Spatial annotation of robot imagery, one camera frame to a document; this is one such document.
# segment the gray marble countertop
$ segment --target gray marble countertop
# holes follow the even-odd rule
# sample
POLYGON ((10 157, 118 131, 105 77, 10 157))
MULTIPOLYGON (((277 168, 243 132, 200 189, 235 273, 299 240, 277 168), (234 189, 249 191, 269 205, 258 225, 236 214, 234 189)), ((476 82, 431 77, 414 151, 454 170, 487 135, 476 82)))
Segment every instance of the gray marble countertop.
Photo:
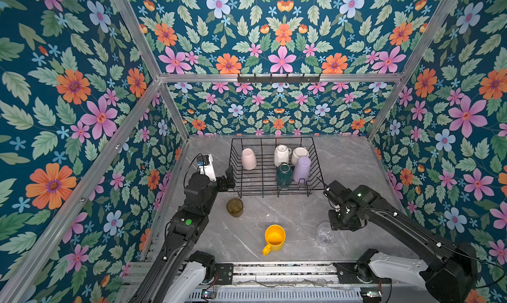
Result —
MULTIPOLYGON (((217 176, 223 175, 229 165, 231 140, 231 137, 191 138, 182 171, 201 152, 213 155, 215 172, 217 176)), ((318 136, 314 137, 314 142, 326 183, 338 180, 351 189, 365 184, 398 207, 399 202, 366 138, 318 136)), ((185 199, 183 176, 178 178, 169 211, 164 214, 166 222, 185 199)), ((313 192, 310 197, 305 194, 245 196, 242 198, 244 212, 239 218, 230 216, 226 210, 227 201, 234 197, 238 194, 219 193, 209 215, 209 224, 194 247, 194 250, 213 254, 217 262, 348 260, 357 259, 368 248, 393 256, 417 258, 404 244, 372 223, 355 232, 334 231, 335 243, 322 242, 317 237, 317 227, 328 222, 327 211, 331 208, 322 191, 313 192), (282 226, 287 238, 280 251, 263 256, 264 232, 272 224, 282 226)))

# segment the brown glass cup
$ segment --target brown glass cup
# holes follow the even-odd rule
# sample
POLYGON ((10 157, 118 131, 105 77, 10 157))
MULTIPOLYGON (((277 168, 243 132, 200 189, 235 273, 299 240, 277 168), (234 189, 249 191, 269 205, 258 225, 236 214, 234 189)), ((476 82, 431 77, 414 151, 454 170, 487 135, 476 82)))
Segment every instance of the brown glass cup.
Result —
POLYGON ((227 202, 227 211, 232 217, 239 217, 243 214, 243 201, 239 198, 232 198, 227 202))

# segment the yellow mug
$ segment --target yellow mug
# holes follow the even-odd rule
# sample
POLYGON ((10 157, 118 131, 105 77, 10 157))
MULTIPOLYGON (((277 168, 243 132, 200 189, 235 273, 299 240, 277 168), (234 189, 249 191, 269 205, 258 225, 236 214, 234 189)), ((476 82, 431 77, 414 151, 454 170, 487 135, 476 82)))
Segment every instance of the yellow mug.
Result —
POLYGON ((271 251, 282 249, 285 242, 285 230, 280 225, 271 225, 266 229, 264 237, 268 244, 262 250, 262 254, 267 256, 271 251))

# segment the black wire basket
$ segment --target black wire basket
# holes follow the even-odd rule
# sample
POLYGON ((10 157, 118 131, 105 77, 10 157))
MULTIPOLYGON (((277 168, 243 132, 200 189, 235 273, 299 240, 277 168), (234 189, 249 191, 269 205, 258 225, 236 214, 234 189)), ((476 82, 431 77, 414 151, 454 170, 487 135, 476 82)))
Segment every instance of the black wire basket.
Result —
POLYGON ((232 167, 236 181, 233 191, 237 192, 240 198, 248 195, 264 197, 265 195, 306 194, 310 196, 313 190, 324 190, 325 188, 313 137, 233 138, 229 166, 232 167), (288 187, 280 187, 276 184, 274 153, 278 145, 285 145, 293 150, 297 147, 305 147, 308 150, 308 158, 312 164, 307 181, 302 179, 298 183, 293 180, 288 187), (241 154, 246 148, 252 149, 256 155, 257 167, 253 170, 243 169, 241 163, 241 154))

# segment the mug handle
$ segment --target mug handle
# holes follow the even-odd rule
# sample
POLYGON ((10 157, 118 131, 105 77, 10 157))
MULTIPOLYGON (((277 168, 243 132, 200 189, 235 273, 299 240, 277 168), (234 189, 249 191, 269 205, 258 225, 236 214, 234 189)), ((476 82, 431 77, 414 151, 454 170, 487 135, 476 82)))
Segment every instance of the mug handle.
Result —
POLYGON ((271 252, 271 245, 270 245, 270 244, 267 244, 267 245, 264 247, 264 249, 262 250, 262 254, 263 254, 264 256, 267 256, 267 255, 268 255, 268 253, 270 253, 270 252, 271 252))

